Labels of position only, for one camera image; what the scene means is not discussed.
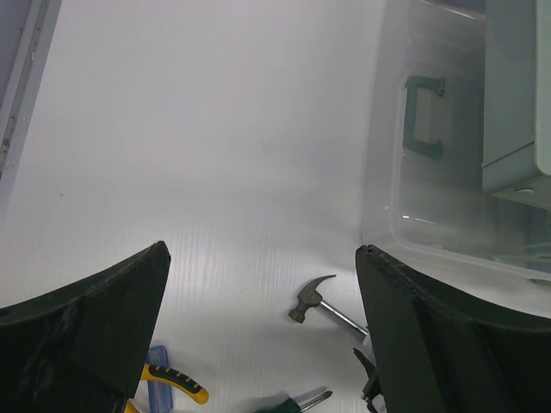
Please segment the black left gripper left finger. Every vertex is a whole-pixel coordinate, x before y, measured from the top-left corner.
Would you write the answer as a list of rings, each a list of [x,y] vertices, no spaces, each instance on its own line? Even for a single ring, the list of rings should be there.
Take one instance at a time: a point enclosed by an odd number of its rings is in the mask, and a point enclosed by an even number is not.
[[[122,412],[134,397],[170,270],[163,241],[1,310],[3,412]]]

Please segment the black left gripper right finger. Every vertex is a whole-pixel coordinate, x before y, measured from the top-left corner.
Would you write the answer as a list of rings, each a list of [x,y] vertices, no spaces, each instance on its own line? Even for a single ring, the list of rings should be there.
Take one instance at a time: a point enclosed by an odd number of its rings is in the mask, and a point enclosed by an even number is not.
[[[374,245],[357,249],[356,274],[372,345],[363,354],[388,411],[549,411],[547,318],[476,298]]]

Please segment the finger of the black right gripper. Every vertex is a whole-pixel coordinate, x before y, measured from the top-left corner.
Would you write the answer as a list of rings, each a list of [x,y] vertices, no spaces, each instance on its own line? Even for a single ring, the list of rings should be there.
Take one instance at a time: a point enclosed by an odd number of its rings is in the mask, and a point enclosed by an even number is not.
[[[372,404],[374,399],[381,395],[381,383],[378,370],[360,349],[353,348],[353,353],[362,364],[368,376],[368,381],[362,388],[362,399],[366,402],[366,404]]]

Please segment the green handled short screwdriver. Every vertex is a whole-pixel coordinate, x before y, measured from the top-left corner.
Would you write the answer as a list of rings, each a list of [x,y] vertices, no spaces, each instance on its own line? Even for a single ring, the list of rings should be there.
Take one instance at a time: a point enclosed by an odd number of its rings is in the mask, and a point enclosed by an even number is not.
[[[323,390],[306,401],[298,401],[296,398],[287,398],[279,404],[262,407],[255,413],[303,413],[323,403],[333,394],[331,390]]]

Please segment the yellow handled pliers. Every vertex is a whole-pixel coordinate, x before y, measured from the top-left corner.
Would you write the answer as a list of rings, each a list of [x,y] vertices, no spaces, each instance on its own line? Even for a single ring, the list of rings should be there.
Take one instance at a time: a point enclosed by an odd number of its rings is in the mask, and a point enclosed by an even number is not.
[[[203,386],[172,367],[146,363],[140,380],[147,383],[149,412],[172,412],[174,389],[184,393],[199,405],[206,404],[210,399],[208,391]]]

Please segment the green handled hammer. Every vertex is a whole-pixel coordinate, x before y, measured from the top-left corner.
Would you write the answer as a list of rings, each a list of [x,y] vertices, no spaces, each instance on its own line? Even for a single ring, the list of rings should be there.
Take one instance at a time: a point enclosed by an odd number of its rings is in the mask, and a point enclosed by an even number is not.
[[[296,305],[288,312],[288,316],[296,323],[303,324],[306,320],[306,313],[314,308],[319,308],[336,319],[339,323],[351,329],[355,334],[365,339],[368,335],[368,328],[361,326],[352,318],[345,315],[334,305],[328,303],[318,291],[319,285],[329,279],[335,278],[335,274],[320,276],[310,280],[297,295]]]

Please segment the green plastic tool box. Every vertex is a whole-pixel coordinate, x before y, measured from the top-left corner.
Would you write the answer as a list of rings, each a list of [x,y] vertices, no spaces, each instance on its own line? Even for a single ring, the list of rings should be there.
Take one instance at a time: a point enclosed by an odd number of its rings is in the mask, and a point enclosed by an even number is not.
[[[549,280],[549,2],[387,2],[362,240],[433,277]]]

